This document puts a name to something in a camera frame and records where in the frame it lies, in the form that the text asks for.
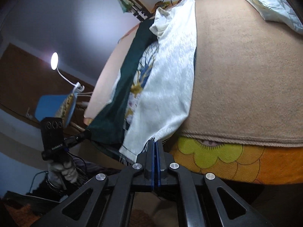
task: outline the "white wall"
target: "white wall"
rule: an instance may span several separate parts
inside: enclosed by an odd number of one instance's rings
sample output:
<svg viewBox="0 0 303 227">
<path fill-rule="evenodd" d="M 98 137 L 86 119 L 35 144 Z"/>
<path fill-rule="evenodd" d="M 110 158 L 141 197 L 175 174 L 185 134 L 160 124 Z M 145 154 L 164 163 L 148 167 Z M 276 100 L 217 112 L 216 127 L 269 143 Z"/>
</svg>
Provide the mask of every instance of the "white wall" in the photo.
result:
<svg viewBox="0 0 303 227">
<path fill-rule="evenodd" d="M 31 126 L 0 109 L 0 132 L 38 151 L 43 151 L 40 129 Z"/>
<path fill-rule="evenodd" d="M 26 194 L 29 191 L 34 175 L 41 171 L 11 159 L 1 152 L 0 168 L 0 197 L 3 197 L 8 190 Z M 37 175 L 32 188 L 36 189 L 43 178 L 44 173 Z"/>
</svg>

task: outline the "floor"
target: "floor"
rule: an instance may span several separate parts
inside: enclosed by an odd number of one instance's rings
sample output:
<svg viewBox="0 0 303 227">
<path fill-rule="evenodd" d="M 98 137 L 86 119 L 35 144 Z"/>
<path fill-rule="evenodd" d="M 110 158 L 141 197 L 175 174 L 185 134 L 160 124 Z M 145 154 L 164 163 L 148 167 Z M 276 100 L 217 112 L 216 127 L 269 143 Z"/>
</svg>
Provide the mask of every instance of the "floor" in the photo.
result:
<svg viewBox="0 0 303 227">
<path fill-rule="evenodd" d="M 99 152 L 90 143 L 81 145 L 82 158 L 106 167 L 122 169 L 119 162 Z M 267 217 L 275 227 L 303 226 L 303 184 L 265 186 L 252 206 Z M 136 193 L 133 209 L 147 213 L 156 227 L 178 227 L 175 202 L 161 200 L 152 193 Z"/>
</svg>

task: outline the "metal screw cap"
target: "metal screw cap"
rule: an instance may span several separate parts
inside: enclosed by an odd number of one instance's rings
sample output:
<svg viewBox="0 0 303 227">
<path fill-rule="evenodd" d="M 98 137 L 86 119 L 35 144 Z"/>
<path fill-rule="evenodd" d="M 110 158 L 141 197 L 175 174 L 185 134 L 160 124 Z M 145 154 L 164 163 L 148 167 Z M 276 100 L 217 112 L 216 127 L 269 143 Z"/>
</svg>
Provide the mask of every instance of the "metal screw cap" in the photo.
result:
<svg viewBox="0 0 303 227">
<path fill-rule="evenodd" d="M 140 163 L 134 163 L 133 168 L 136 169 L 136 170 L 139 170 L 139 169 L 142 168 L 142 165 Z"/>
<path fill-rule="evenodd" d="M 172 168 L 172 169 L 178 169 L 179 168 L 179 164 L 178 163 L 171 163 L 169 165 L 169 167 Z"/>
<path fill-rule="evenodd" d="M 106 178 L 106 175 L 103 173 L 99 173 L 98 175 L 96 175 L 96 179 L 98 181 L 103 181 Z"/>
<path fill-rule="evenodd" d="M 206 175 L 205 175 L 205 177 L 208 179 L 208 180 L 213 180 L 213 179 L 215 179 L 215 175 L 213 174 L 213 173 L 207 173 Z"/>
</svg>

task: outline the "white pillowcase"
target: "white pillowcase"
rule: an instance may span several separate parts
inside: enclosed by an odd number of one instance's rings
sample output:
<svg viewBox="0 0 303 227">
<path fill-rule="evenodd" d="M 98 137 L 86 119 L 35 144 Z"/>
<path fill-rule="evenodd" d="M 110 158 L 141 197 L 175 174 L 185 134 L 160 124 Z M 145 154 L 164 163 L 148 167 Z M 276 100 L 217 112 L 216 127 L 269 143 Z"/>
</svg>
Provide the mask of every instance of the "white pillowcase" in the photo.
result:
<svg viewBox="0 0 303 227">
<path fill-rule="evenodd" d="M 286 0 L 246 0 L 264 20 L 282 22 L 299 34 L 303 34 L 303 25 Z"/>
</svg>

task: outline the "yellow flower pattern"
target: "yellow flower pattern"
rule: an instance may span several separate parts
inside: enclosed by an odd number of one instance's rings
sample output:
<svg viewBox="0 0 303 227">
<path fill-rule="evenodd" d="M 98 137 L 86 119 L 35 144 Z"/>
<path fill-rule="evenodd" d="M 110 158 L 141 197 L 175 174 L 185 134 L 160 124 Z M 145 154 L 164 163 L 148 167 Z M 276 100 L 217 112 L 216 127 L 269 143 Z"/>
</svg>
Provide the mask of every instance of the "yellow flower pattern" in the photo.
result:
<svg viewBox="0 0 303 227">
<path fill-rule="evenodd" d="M 196 139 L 179 137 L 171 154 L 177 163 L 197 173 L 212 172 L 218 177 L 255 182 L 264 147 L 239 144 L 207 146 Z"/>
</svg>

